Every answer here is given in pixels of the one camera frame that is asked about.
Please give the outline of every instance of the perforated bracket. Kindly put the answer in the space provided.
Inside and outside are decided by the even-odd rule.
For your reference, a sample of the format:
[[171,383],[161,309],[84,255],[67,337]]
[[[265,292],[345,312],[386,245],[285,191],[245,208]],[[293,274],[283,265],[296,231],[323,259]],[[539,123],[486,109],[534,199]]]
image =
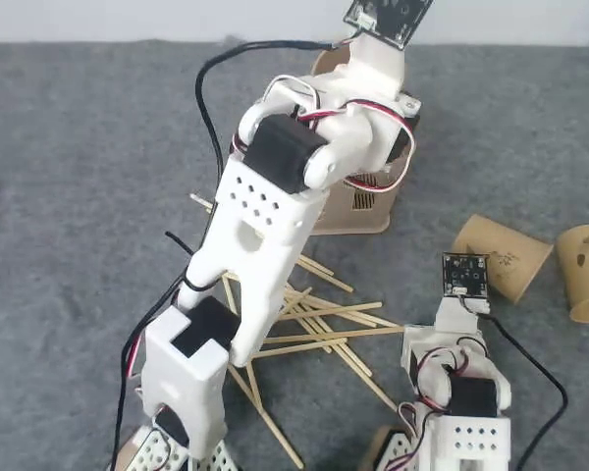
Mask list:
[[[391,439],[389,440],[389,443],[386,446],[386,449],[384,450],[382,457],[378,461],[377,466],[375,467],[375,471],[385,471],[386,468],[388,467],[389,463],[392,460],[399,458],[400,456],[403,456],[405,454],[410,453],[411,450],[412,450],[412,447],[410,446],[410,440],[406,436],[406,434],[401,433],[401,432],[395,432],[391,436]],[[417,461],[414,460],[413,462],[409,463],[408,466],[404,467],[403,469],[405,471],[416,470],[417,469]]]
[[510,460],[510,420],[442,416],[435,421],[435,456],[443,459]]

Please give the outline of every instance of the white plastic part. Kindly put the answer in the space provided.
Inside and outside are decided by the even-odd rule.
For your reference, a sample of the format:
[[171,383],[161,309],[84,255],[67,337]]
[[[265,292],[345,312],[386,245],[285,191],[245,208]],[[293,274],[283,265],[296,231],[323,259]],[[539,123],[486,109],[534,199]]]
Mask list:
[[[491,310],[486,299],[467,298],[465,303],[474,312],[488,314]],[[444,297],[436,313],[434,327],[440,332],[472,335],[478,332],[478,317],[467,311],[457,297]]]
[[444,365],[454,366],[460,364],[464,355],[468,365],[463,373],[472,378],[488,378],[495,382],[497,402],[499,410],[510,407],[512,393],[510,382],[498,370],[495,364],[485,356],[485,351],[480,345],[486,345],[479,331],[474,333],[445,333],[432,327],[406,326],[403,333],[402,368],[410,375],[412,357],[418,363],[428,351],[433,348],[444,347],[450,354],[441,353],[438,358],[428,360],[418,375],[418,383],[421,392],[433,399],[437,404],[446,406],[452,398],[452,386],[448,371]]
[[195,459],[209,456],[227,432],[222,388],[229,355],[209,340],[187,358],[171,341],[190,320],[174,306],[146,328],[146,362],[141,372],[144,412],[154,416],[162,405],[180,418]]
[[[231,362],[244,366],[276,321],[284,285],[301,253],[329,191],[287,194],[230,156],[218,186],[218,209],[200,250],[187,267],[198,287],[223,272],[241,282],[241,325],[232,340]],[[191,309],[208,292],[182,286],[181,309]]]
[[187,450],[158,429],[140,427],[132,441],[140,444],[126,471],[179,471]]
[[507,470],[510,420],[506,417],[441,416],[433,423],[434,471],[460,469],[462,460],[480,461],[485,471]]
[[225,442],[219,442],[211,456],[202,461],[194,460],[188,471],[238,471],[238,467],[229,455]]
[[[403,456],[407,453],[412,451],[412,445],[410,444],[410,439],[403,433],[395,433],[389,440],[386,449],[384,450],[384,454],[380,458],[377,466],[375,467],[375,471],[386,471],[389,463],[400,456]],[[414,459],[407,466],[403,468],[405,471],[413,471],[417,469],[417,460]]]

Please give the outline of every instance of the wooden skewer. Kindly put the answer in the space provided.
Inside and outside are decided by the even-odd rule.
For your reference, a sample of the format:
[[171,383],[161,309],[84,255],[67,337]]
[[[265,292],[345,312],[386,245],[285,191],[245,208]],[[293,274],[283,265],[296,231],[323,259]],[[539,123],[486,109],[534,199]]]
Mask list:
[[[309,322],[311,325],[314,325],[313,322],[316,321],[321,321],[323,322],[322,319],[308,319],[307,322]],[[379,386],[377,386],[373,380],[371,380],[371,378],[366,374],[366,372],[358,365],[358,363],[351,358],[348,353],[345,352],[344,349],[342,349],[342,346],[346,346],[346,345],[337,345],[334,348],[334,351],[336,351],[339,356],[341,358],[343,358],[343,360],[346,362],[347,365],[349,365],[349,367],[355,372],[355,374],[357,376],[360,377],[360,379],[364,382],[364,384],[366,386],[369,387],[370,390],[372,390],[375,394],[377,394],[377,396],[382,399],[382,401],[388,405],[392,410],[397,411],[397,406],[395,405],[395,403],[388,397],[388,395],[384,392],[384,390],[382,390],[382,388],[380,388]]]
[[[319,318],[315,318],[315,319],[309,319],[308,321],[310,323],[310,325],[316,329],[316,332],[323,333],[323,332],[332,332],[332,329],[330,328],[330,326],[328,326],[323,319]],[[366,376],[368,376],[369,378],[373,376],[373,372],[371,371],[371,369],[366,366],[366,363],[364,363],[359,356],[357,356],[355,354],[355,352],[348,347],[348,345],[346,344],[342,344],[342,345],[337,345],[336,347],[334,347],[334,351],[336,351],[338,353],[338,350],[341,350],[342,352],[344,352],[349,359],[355,363],[355,365],[360,369],[360,371],[362,373],[364,373]]]
[[[307,320],[305,320],[305,319],[296,319],[296,321],[310,335],[313,336],[314,334],[316,334],[316,331],[314,331],[314,329],[312,329],[312,327],[307,323]],[[325,353],[331,353],[332,352],[332,348],[330,348],[329,346],[324,346],[323,349],[325,350]]]
[[288,439],[284,436],[284,434],[282,433],[282,431],[279,430],[279,427],[277,427],[277,424],[275,424],[275,421],[273,421],[273,419],[271,418],[271,416],[268,415],[268,413],[266,412],[266,410],[260,409],[258,407],[258,405],[255,403],[255,400],[253,399],[253,394],[252,394],[251,390],[248,388],[248,386],[246,385],[246,383],[244,382],[244,380],[242,379],[242,376],[240,376],[240,373],[238,373],[238,371],[236,371],[236,368],[234,368],[232,365],[228,365],[227,366],[227,369],[231,373],[231,375],[234,378],[234,380],[236,380],[236,383],[238,383],[238,386],[240,386],[240,389],[242,390],[242,392],[246,395],[246,397],[248,398],[248,400],[250,400],[251,404],[253,404],[253,406],[257,410],[257,413],[259,414],[259,416],[262,418],[262,420],[264,420],[264,422],[266,422],[266,425],[271,430],[271,432],[273,433],[273,435],[275,436],[275,438],[282,445],[282,447],[284,448],[284,450],[286,451],[286,453],[288,454],[288,456],[293,461],[294,465],[298,469],[303,469],[303,467],[304,467],[303,461],[298,456],[298,454],[296,454],[295,449],[290,444],[290,442],[288,441]]
[[310,294],[310,292],[312,291],[312,288],[308,288],[302,292],[300,292],[297,296],[295,296],[293,299],[291,299],[288,304],[286,304],[282,310],[279,313],[279,317],[278,319],[280,320],[285,320],[282,319],[284,316],[287,316],[292,310],[293,308],[298,305],[300,302],[303,301],[303,299],[308,296]]
[[255,358],[266,358],[268,356],[285,355],[287,353],[295,353],[298,351],[313,350],[315,348],[324,348],[328,345],[345,344],[347,339],[321,340],[314,343],[303,343],[301,345],[285,346],[283,348],[273,348],[271,350],[261,350],[255,354]]
[[358,309],[376,309],[382,307],[381,302],[369,302],[367,304],[354,304],[353,306],[330,307],[311,312],[299,312],[296,314],[286,314],[280,318],[281,321],[291,319],[305,319],[306,317],[329,316],[330,314],[340,314],[341,312],[350,312]]
[[332,340],[351,338],[351,337],[366,337],[366,336],[384,336],[388,334],[399,334],[403,332],[403,327],[381,327],[379,329],[364,329],[361,331],[339,331],[329,332],[327,334],[314,334],[307,336],[283,336],[283,337],[267,337],[264,343],[289,343],[294,341],[310,341],[310,340]]
[[[314,322],[320,328],[319,334],[322,332],[334,332],[332,330],[332,328],[327,324],[327,322],[325,322],[320,317],[314,318]],[[371,378],[373,376],[373,372],[371,371],[371,369],[366,365],[366,363],[364,363],[360,359],[359,356],[357,356],[355,354],[355,352],[349,346],[342,344],[342,345],[339,345],[339,349],[342,350],[344,353],[346,353],[348,355],[348,357],[351,358],[351,360],[353,360],[353,362],[358,366],[358,368],[360,368],[360,370],[362,370],[362,372],[366,376],[368,376],[369,378]]]
[[[293,290],[288,289],[286,291],[286,296],[294,295],[296,292],[298,292],[298,291],[296,291],[296,289],[293,289]],[[316,309],[326,309],[326,308],[330,308],[330,307],[341,307],[340,304],[337,304],[335,302],[331,302],[331,301],[328,301],[326,299],[322,299],[322,298],[316,297],[316,296],[308,296],[305,299],[305,302],[303,304],[307,304],[310,307],[314,307]],[[364,312],[353,311],[353,312],[349,312],[349,314],[351,314],[355,317],[364,319],[366,321],[374,322],[376,324],[379,324],[380,326],[397,327],[399,325],[399,324],[396,324],[395,322],[388,321],[388,320],[383,319],[381,317],[373,316],[371,314],[365,314]]]
[[338,317],[342,317],[343,319],[347,319],[348,321],[352,321],[355,322],[356,324],[359,324],[360,326],[366,326],[366,327],[377,327],[377,324],[371,321],[365,321],[364,319],[360,319],[357,316],[354,316],[353,314],[350,314],[348,312],[339,312],[338,314],[336,314]]
[[334,285],[337,288],[343,289],[346,292],[353,292],[353,287],[350,287],[348,284],[346,284],[344,282],[341,282],[340,280],[337,280],[336,278],[328,275],[325,272],[322,272],[321,270],[319,270],[318,268],[313,267],[312,265],[308,265],[305,262],[300,262],[300,263],[298,263],[298,265],[301,268],[307,270],[308,272],[313,273],[318,278],[321,278],[321,279],[325,280],[326,282],[331,283],[332,285]]
[[214,205],[212,203],[210,203],[209,201],[207,201],[206,199],[201,198],[200,196],[198,196],[196,193],[190,193],[189,197],[196,201],[198,204],[200,204],[203,208],[205,208],[205,210],[208,213],[212,212],[212,209],[214,208]]
[[225,295],[227,296],[229,309],[238,316],[240,314],[238,313],[238,308],[236,307],[236,299],[234,298],[234,292],[232,290],[231,284],[229,283],[229,279],[225,276],[221,278],[223,280],[223,288],[225,289]]
[[310,265],[310,266],[312,266],[314,268],[317,268],[321,272],[326,273],[330,277],[333,277],[334,276],[334,272],[332,270],[330,270],[329,268],[321,265],[316,260],[312,260],[310,257],[306,257],[305,255],[301,254],[301,255],[298,256],[298,259],[299,259],[299,261],[301,261],[303,263],[307,263],[308,265]]
[[253,397],[255,398],[255,403],[257,406],[264,410],[264,404],[262,404],[262,396],[259,395],[259,387],[257,386],[257,380],[255,380],[255,372],[253,371],[253,366],[249,361],[246,364],[246,374],[248,375],[248,382],[251,384],[251,392],[253,393]]

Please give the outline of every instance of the black cable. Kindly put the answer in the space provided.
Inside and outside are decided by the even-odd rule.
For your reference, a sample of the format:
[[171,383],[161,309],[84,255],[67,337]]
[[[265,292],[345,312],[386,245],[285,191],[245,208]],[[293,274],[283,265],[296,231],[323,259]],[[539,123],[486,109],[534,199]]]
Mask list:
[[146,314],[144,314],[144,316],[139,320],[139,322],[129,335],[127,342],[122,347],[122,353],[120,357],[120,397],[118,397],[118,411],[116,412],[114,449],[111,455],[111,467],[109,468],[111,471],[114,471],[116,469],[116,464],[118,461],[118,451],[120,448],[120,429],[122,428],[122,419],[125,410],[125,399],[127,397],[127,370],[129,368],[129,352],[137,337],[141,335],[141,331],[144,330],[144,328],[151,321],[151,318],[157,313],[159,309],[161,309],[161,307],[164,305],[166,300],[173,294],[173,292],[175,292],[175,289],[177,289],[177,286],[183,280],[185,274],[186,270],[183,270],[170,284],[168,289],[166,289],[166,291],[161,295],[161,297],[155,302],[155,304],[153,304],[151,308],[148,309],[148,312],[146,312]]
[[164,233],[164,235],[166,237],[170,238],[180,248],[182,248],[183,250],[185,250],[186,253],[187,253],[187,255],[189,255],[190,257],[194,255],[194,251],[191,248],[189,248],[189,246],[185,242],[183,242],[178,235],[173,234],[170,231],[166,231]]
[[480,347],[484,350],[484,356],[486,356],[487,358],[489,358],[489,350],[487,348],[487,345],[485,345],[484,343],[482,343],[480,340],[474,338],[474,337],[470,337],[470,336],[462,336],[462,337],[458,337],[455,341],[455,344],[460,346],[460,342],[463,340],[472,340],[475,343],[477,343],[478,345],[480,345]]
[[[385,471],[399,471],[400,469],[404,468],[405,465],[408,464],[414,458],[416,453],[421,448],[421,445],[423,444],[423,438],[425,437],[425,424],[427,423],[427,421],[431,415],[437,414],[437,413],[439,413],[439,412],[436,410],[431,410],[430,412],[425,414],[425,417],[423,417],[423,422],[421,422],[421,434],[419,435],[419,440],[416,443],[414,450],[411,451],[410,453],[406,453],[403,456],[399,456],[399,457],[394,458],[391,461],[389,461],[388,464],[384,468]],[[403,459],[407,459],[407,461],[405,463],[400,464],[400,461]]]
[[530,361],[530,363],[532,363],[535,366],[535,368],[537,368],[543,374],[543,376],[550,380],[550,382],[555,386],[555,388],[559,390],[559,393],[561,393],[561,407],[559,407],[559,410],[552,417],[550,417],[550,419],[545,424],[543,424],[543,426],[539,429],[539,432],[537,432],[537,434],[534,436],[534,439],[532,439],[532,442],[530,442],[530,445],[526,447],[526,450],[521,455],[521,458],[519,458],[516,470],[521,471],[525,466],[526,462],[528,461],[528,459],[530,458],[530,456],[532,455],[532,453],[534,452],[535,448],[539,444],[539,442],[541,442],[543,437],[548,433],[552,426],[556,424],[561,418],[561,416],[564,414],[565,410],[567,409],[567,406],[569,405],[569,397],[567,396],[567,391],[565,390],[564,386],[559,382],[559,380],[557,380],[554,377],[554,375],[546,369],[546,367],[539,363],[539,361],[535,359],[528,352],[528,350],[526,350],[511,334],[509,334],[509,332],[504,328],[504,326],[498,320],[498,318],[490,314],[477,313],[476,315],[480,319],[493,323],[496,329],[500,331],[500,334],[502,334],[502,336],[506,340],[508,340],[517,350],[519,350],[519,352],[523,356],[525,356],[526,359]]
[[196,82],[194,83],[194,94],[196,95],[196,104],[200,111],[200,116],[209,132],[209,138],[212,141],[212,147],[216,154],[216,166],[218,171],[218,181],[223,175],[225,163],[223,160],[223,150],[221,149],[220,142],[218,141],[218,135],[214,128],[207,106],[205,105],[205,99],[203,98],[203,83],[205,82],[205,76],[215,66],[222,64],[229,59],[232,59],[244,52],[257,51],[261,49],[298,49],[302,51],[318,51],[318,50],[332,50],[337,46],[329,42],[316,42],[316,41],[297,41],[297,40],[275,40],[275,41],[254,41],[239,44],[236,47],[229,49],[211,59],[209,59],[203,67],[200,68],[196,76]]

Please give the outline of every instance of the brown paper cup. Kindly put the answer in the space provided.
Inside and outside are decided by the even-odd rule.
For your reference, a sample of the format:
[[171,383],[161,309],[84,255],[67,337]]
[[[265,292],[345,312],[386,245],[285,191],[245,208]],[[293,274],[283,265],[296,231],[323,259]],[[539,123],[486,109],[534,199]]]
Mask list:
[[589,323],[589,225],[561,234],[557,251],[567,286],[571,319]]
[[327,74],[336,69],[340,64],[349,62],[349,46],[343,46],[333,51],[323,51],[319,54],[316,62],[312,66],[312,74],[318,76],[320,74]]
[[517,303],[552,248],[548,243],[474,214],[455,239],[453,251],[489,255],[489,284]]

